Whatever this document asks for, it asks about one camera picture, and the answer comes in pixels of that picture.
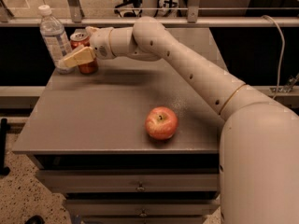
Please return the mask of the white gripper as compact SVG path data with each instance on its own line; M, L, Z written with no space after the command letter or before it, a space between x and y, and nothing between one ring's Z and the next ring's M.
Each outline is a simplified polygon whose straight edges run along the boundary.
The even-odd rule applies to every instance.
M58 62L59 68L72 68L90 63L95 59L95 55L101 60L115 58L110 46L112 27L97 28L87 26L85 30L90 35L90 47L79 45L73 49Z

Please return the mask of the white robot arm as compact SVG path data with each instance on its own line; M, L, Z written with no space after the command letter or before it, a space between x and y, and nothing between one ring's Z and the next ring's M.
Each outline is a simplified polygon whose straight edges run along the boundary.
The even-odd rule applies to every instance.
M299 223L299 116L178 42L156 19L131 28L89 28L87 47L62 68L95 58L165 59L224 119L220 143L221 224Z

